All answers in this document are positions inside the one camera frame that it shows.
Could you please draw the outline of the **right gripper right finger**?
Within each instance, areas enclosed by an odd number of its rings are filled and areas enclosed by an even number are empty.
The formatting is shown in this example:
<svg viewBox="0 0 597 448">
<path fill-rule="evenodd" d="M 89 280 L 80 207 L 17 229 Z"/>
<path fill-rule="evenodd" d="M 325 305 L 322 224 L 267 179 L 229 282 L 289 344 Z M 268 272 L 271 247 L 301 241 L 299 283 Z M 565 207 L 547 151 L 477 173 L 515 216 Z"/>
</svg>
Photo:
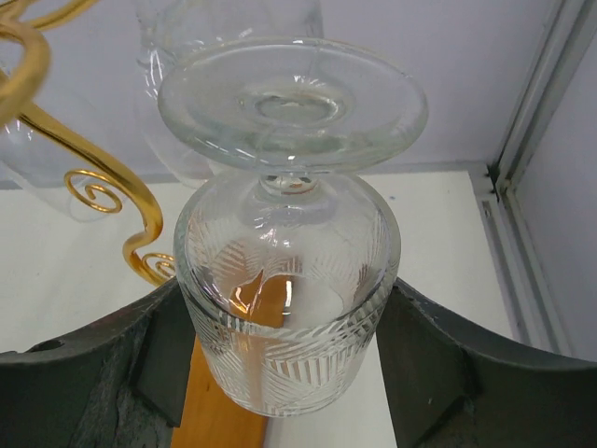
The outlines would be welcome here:
<svg viewBox="0 0 597 448">
<path fill-rule="evenodd" d="M 400 447 L 593 447 L 596 365 L 494 333 L 396 280 L 376 331 Z"/>
</svg>

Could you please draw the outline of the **right aluminium frame post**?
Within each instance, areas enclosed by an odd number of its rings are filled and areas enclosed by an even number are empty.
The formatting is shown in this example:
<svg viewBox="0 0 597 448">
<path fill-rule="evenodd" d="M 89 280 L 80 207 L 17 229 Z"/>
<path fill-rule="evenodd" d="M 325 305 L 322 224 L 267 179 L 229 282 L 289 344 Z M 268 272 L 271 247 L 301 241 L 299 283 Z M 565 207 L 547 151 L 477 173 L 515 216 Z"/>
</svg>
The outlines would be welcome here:
<svg viewBox="0 0 597 448">
<path fill-rule="evenodd" d="M 479 196 L 513 335 L 596 358 L 596 5 L 554 1 Z"/>
</svg>

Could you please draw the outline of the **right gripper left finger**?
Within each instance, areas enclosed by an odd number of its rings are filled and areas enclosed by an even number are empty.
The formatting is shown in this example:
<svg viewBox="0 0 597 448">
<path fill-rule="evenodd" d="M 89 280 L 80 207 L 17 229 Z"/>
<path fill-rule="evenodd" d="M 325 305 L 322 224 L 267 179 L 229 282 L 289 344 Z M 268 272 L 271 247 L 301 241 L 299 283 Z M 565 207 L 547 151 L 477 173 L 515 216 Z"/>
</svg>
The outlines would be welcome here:
<svg viewBox="0 0 597 448">
<path fill-rule="evenodd" d="M 2 446 L 170 446 L 194 341 L 170 280 L 85 327 L 2 353 Z"/>
</svg>

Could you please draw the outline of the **orange wooden rack base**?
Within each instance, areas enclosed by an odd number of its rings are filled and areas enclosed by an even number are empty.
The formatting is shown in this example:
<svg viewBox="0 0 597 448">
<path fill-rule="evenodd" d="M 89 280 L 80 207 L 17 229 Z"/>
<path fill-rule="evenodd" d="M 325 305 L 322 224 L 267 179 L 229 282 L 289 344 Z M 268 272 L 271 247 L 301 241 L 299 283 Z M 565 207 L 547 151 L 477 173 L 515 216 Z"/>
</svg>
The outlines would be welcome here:
<svg viewBox="0 0 597 448">
<path fill-rule="evenodd" d="M 231 310 L 212 303 L 197 287 L 178 281 L 202 353 L 215 382 L 235 404 L 260 417 L 273 417 L 268 351 L 287 335 L 285 302 L 293 295 L 288 274 L 261 273 L 233 289 Z"/>
</svg>

